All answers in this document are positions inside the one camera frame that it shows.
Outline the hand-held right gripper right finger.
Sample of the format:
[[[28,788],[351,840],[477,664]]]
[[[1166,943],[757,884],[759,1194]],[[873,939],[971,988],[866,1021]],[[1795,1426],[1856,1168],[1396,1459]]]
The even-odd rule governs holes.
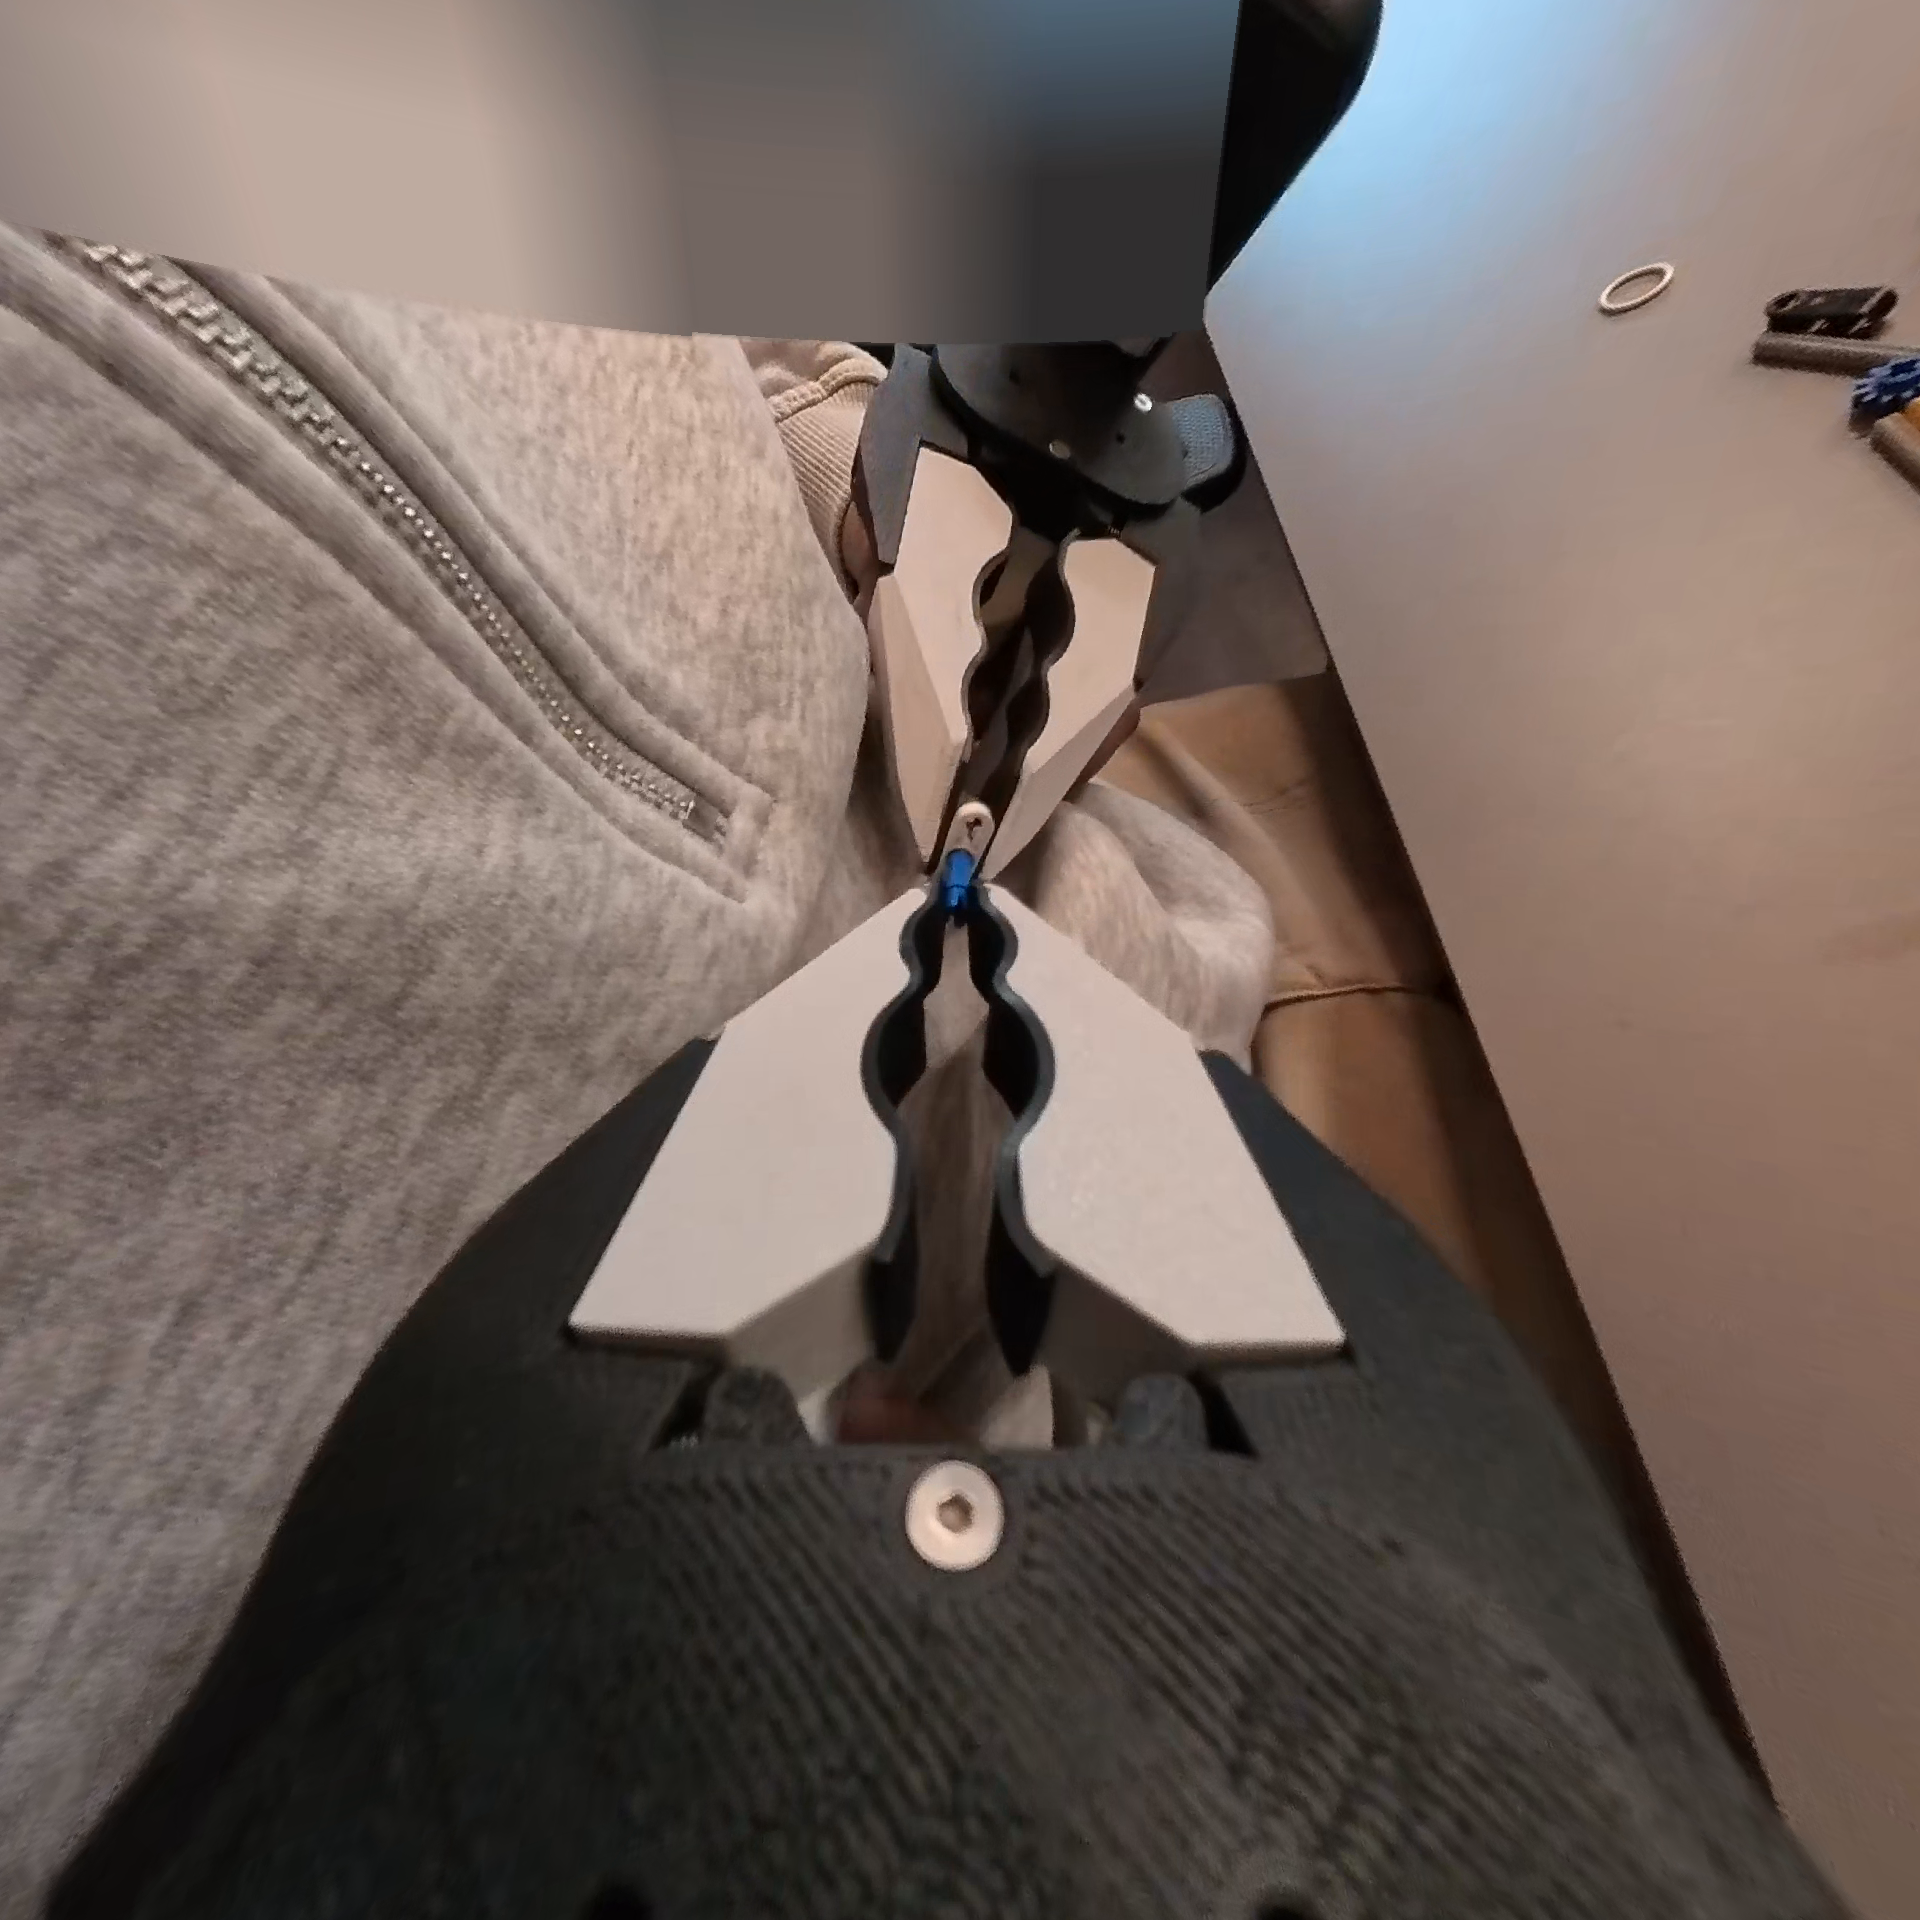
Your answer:
[[[1346,1333],[1195,1048],[1002,886],[966,918],[1005,1110],[983,1307],[1011,1378],[1117,1413],[1144,1378],[1315,1364]]]

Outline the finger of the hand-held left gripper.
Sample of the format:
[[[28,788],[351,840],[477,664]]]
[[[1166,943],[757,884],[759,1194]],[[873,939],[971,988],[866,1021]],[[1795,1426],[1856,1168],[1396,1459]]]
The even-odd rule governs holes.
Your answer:
[[[969,680],[987,647],[981,582],[1005,562],[1011,509],[972,466],[923,446],[897,558],[868,608],[886,758],[914,845],[932,868],[948,845],[972,751]]]
[[[996,818],[979,878],[1006,872],[1129,710],[1155,586],[1149,558],[1054,558],[1030,589],[979,788]]]

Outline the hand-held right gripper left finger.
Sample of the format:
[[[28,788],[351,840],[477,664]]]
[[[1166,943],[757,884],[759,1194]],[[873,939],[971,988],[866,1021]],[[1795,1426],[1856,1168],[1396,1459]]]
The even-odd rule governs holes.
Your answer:
[[[919,886],[724,1026],[568,1331],[753,1369],[804,1424],[890,1361],[920,1289],[903,1108],[928,1068],[944,897]]]

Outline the person's left forearm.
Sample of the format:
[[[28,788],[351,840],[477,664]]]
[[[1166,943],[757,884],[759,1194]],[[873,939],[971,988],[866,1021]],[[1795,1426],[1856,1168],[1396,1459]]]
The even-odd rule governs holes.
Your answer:
[[[878,561],[854,503],[854,468],[886,370],[848,343],[743,337],[739,344],[773,411],[814,534],[851,607],[866,608]]]

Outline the black office chair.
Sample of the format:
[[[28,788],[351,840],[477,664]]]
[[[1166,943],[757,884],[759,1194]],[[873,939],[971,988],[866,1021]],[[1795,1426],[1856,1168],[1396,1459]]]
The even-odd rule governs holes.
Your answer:
[[[1207,290],[1352,108],[1380,24],[1380,2],[1239,2]]]

